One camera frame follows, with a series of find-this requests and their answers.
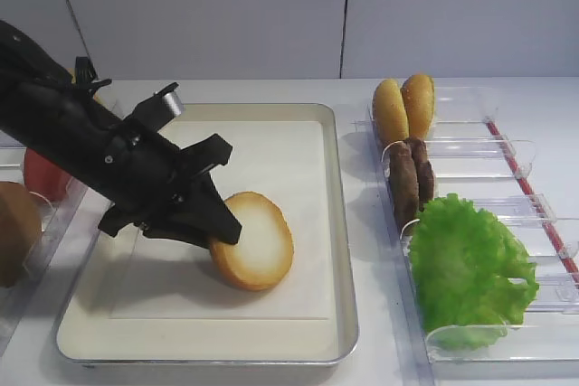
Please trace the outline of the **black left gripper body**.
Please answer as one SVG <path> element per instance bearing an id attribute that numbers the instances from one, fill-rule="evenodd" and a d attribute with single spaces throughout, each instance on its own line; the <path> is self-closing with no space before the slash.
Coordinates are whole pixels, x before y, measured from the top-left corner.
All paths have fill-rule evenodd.
<path id="1" fill-rule="evenodd" d="M 142 223 L 175 193 L 183 192 L 195 178 L 210 175 L 216 166 L 227 165 L 232 151 L 233 146 L 217 134 L 183 149 L 160 135 L 141 141 L 113 178 L 113 206 L 99 229 L 111 237 L 130 224 L 142 231 Z"/>

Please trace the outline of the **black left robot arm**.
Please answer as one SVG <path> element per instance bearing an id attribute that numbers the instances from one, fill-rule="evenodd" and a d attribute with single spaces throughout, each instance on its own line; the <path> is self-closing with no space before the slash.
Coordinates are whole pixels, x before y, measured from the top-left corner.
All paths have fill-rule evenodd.
<path id="1" fill-rule="evenodd" d="M 69 73 L 26 34 L 1 25 L 1 128 L 111 201 L 99 228 L 128 225 L 152 239 L 233 245 L 242 226 L 210 176 L 232 146 L 218 135 L 179 147 L 160 131 L 184 105 L 169 84 L 121 118 L 102 106 L 88 58 Z"/>

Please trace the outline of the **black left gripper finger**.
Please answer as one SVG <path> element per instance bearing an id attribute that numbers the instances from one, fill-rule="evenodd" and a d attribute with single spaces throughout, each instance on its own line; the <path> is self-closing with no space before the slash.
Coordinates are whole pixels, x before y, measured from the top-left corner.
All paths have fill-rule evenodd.
<path id="1" fill-rule="evenodd" d="M 195 178 L 142 223 L 147 238 L 182 241 L 203 249 L 209 248 L 210 239 L 235 245 L 241 229 L 210 175 Z"/>

